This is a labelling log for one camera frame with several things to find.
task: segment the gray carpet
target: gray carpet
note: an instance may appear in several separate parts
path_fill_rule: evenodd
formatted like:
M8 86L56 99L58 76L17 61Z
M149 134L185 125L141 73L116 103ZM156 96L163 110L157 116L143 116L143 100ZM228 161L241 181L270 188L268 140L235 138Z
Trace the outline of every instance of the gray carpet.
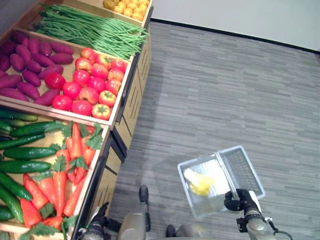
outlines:
M178 163L242 145L266 191L264 216L295 240L319 240L319 56L155 22L151 37L150 72L109 216L121 221L146 184L148 239L163 237L168 224L193 222ZM247 240L240 216L197 223L217 240Z

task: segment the carrot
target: carrot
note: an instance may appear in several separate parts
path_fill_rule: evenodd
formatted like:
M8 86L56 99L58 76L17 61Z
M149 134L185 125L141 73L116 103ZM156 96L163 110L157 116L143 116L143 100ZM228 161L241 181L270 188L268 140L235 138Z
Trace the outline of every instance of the carrot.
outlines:
M81 135L78 124L72 126L72 149L70 152L71 159L76 159L82 156Z
M23 174L23 185L31 193L32 203L37 209L42 208L49 202L48 198L40 190L36 182L33 181L26 173Z
M52 178L44 178L39 182L39 188L44 193L44 195L49 199L50 203L53 205L56 203L56 195L55 192L54 181Z
M55 208L58 217L62 217L66 205L66 184L67 174L65 171L58 171L53 174Z
M21 198L20 205L23 213L23 221L28 229L42 221L41 214L38 212L31 201Z
M48 217L43 221L44 225L54 227L58 230L61 230L61 223L64 220L62 216L52 216Z
M79 182L79 184L76 186L74 192L69 197L68 201L65 204L64 210L63 210L64 215L70 217L71 215L74 214L74 211L75 211L78 199L80 197L81 190L84 186L84 183L85 183L85 178L83 178Z

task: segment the yellow object in basket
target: yellow object in basket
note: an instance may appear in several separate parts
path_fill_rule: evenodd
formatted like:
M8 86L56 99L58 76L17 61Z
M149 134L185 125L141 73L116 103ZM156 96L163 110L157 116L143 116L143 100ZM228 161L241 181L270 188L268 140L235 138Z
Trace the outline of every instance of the yellow object in basket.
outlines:
M183 176L190 182L190 189L197 195L208 196L210 193L210 186L215 184L212 177L197 173L190 168L183 172Z

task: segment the produce display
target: produce display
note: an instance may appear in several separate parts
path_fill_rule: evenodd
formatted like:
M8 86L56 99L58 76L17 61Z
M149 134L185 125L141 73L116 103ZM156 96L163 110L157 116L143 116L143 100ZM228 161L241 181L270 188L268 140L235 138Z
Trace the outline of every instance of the produce display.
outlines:
M23 124L9 124L9 129L4 120ZM7 132L0 138L0 221L30 229L20 240L61 231L67 239L88 169L102 145L101 126L38 121L37 115L1 107L0 128ZM44 146L45 138L50 146Z
M65 5L45 5L37 33L129 60L149 35L145 29Z
M148 9L149 0L103 0L104 8L142 22Z

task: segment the cucumber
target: cucumber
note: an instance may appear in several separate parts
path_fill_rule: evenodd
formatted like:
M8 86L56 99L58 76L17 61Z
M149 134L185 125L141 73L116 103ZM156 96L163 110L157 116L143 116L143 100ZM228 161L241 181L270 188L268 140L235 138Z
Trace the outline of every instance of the cucumber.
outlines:
M41 173L49 170L51 164L44 161L10 160L0 161L0 172L10 174Z
M29 122L35 122L38 120L38 116L30 113L25 113L17 110L1 109L2 112L12 115L13 119L20 119Z
M11 159L41 159L56 154L57 150L50 147L13 147L3 151L3 155Z
M1 119L1 121L13 127L23 127L26 125L26 123L20 119Z
M13 130L13 127L9 125L8 123L5 123L4 121L0 120L0 129L11 132Z
M20 222L24 223L24 217L20 202L16 196L9 192L4 186L0 184L0 199L5 203L5 205L10 209L13 216Z
M17 127L10 132L12 137L22 137L36 134L44 134L47 132L54 132L61 130L65 125L60 122L42 121L35 122L25 126Z
M0 141L0 150L18 147L43 138L45 138L45 135L42 133L33 136L22 136L17 139L11 139L7 141Z
M15 194L16 196L27 199L28 201L32 200L32 195L28 192L28 190L4 172L0 172L0 184L5 186L11 193Z
M11 213L8 207L0 205L0 221L13 219L15 216Z
M0 118L1 119L13 119L14 116L9 112L7 112L3 109L0 109Z

